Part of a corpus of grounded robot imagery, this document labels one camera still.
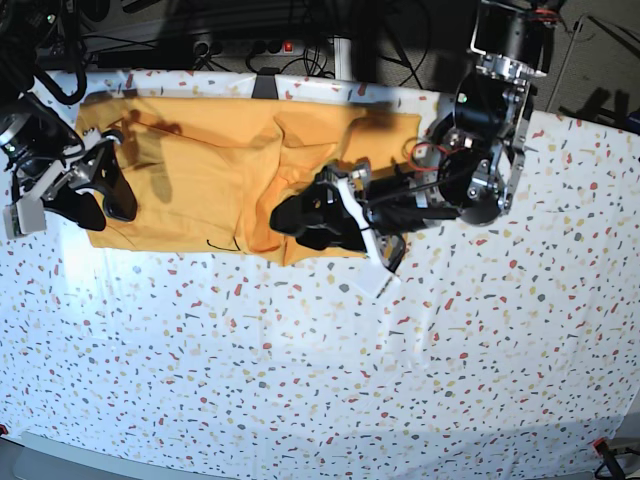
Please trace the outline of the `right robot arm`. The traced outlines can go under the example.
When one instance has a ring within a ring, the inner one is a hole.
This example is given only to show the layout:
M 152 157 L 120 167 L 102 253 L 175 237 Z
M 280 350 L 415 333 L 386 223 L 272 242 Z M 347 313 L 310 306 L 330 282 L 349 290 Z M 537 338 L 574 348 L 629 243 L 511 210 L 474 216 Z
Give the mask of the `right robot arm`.
M 38 51 L 60 35 L 76 77 L 71 94 L 38 64 Z M 46 228 L 46 213 L 88 231 L 107 219 L 131 222 L 138 203 L 116 159 L 118 130 L 78 134 L 34 93 L 41 83 L 64 106 L 79 103 L 87 76 L 73 1 L 4 1 L 1 4 L 1 151 L 11 175 L 11 201 L 2 218 L 17 239 Z

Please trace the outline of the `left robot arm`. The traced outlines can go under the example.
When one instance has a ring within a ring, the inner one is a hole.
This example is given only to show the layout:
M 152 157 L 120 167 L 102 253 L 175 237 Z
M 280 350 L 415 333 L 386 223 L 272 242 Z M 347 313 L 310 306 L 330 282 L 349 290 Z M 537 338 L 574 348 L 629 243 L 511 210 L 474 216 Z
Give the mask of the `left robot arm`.
M 373 161 L 332 159 L 272 212 L 271 228 L 304 247 L 338 247 L 395 269 L 405 237 L 444 221 L 487 225 L 511 209 L 524 166 L 533 80 L 545 76 L 558 1 L 481 1 L 476 62 L 433 130 L 405 145 L 407 162 L 378 176 Z

